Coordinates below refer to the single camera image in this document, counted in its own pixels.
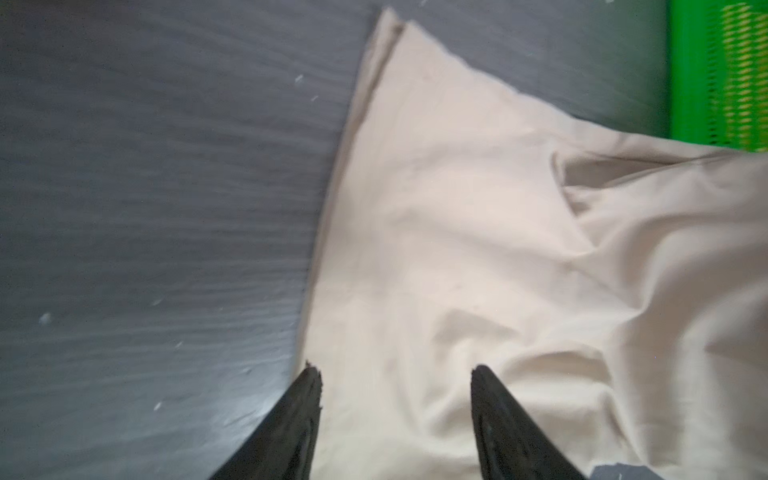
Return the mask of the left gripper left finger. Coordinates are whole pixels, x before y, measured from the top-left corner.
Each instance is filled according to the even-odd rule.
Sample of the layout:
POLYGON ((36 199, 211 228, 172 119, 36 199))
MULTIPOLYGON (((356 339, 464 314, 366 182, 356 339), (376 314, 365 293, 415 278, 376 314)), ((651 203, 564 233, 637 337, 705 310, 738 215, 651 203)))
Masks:
POLYGON ((214 479, 307 480, 318 437, 322 377, 308 364, 214 479))

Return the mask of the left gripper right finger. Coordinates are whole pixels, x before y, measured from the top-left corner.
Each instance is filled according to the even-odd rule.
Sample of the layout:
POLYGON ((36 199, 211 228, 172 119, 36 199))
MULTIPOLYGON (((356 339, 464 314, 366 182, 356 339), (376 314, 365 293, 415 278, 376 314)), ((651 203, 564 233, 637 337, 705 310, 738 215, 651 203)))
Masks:
POLYGON ((584 480, 486 365, 471 374, 471 414, 483 479, 584 480))

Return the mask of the beige shorts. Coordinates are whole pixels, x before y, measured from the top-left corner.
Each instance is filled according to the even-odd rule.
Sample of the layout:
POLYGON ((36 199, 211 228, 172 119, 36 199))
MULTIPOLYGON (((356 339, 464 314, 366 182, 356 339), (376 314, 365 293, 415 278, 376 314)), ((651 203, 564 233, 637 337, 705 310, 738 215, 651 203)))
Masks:
POLYGON ((491 367, 583 473, 767 475, 767 158, 575 119, 384 9, 318 231, 316 479, 476 479, 491 367))

